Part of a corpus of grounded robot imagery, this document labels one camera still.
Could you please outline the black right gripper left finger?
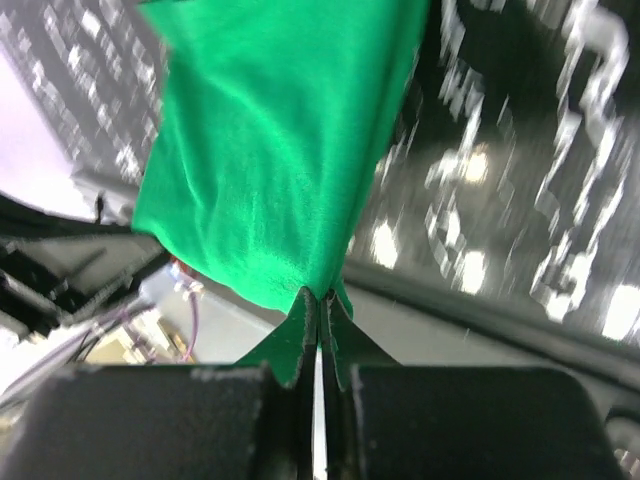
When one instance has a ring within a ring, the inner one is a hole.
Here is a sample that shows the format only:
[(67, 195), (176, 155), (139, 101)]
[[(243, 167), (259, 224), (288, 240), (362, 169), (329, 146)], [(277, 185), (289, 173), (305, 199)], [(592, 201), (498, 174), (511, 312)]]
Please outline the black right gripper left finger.
[(77, 366), (27, 401), (5, 479), (309, 479), (318, 302), (232, 365)]

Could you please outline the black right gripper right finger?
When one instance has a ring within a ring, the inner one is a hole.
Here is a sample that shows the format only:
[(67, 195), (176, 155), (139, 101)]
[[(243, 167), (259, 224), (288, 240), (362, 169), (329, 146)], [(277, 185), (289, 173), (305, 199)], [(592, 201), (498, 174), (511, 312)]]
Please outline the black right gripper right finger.
[(404, 366), (319, 307), (331, 479), (619, 479), (583, 385), (547, 367)]

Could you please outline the green t shirt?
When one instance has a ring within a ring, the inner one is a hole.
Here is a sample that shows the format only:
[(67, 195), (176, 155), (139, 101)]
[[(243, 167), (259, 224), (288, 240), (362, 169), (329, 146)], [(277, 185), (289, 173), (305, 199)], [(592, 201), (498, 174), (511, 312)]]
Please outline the green t shirt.
[(344, 290), (425, 1), (146, 1), (168, 51), (132, 227), (242, 298), (288, 312)]

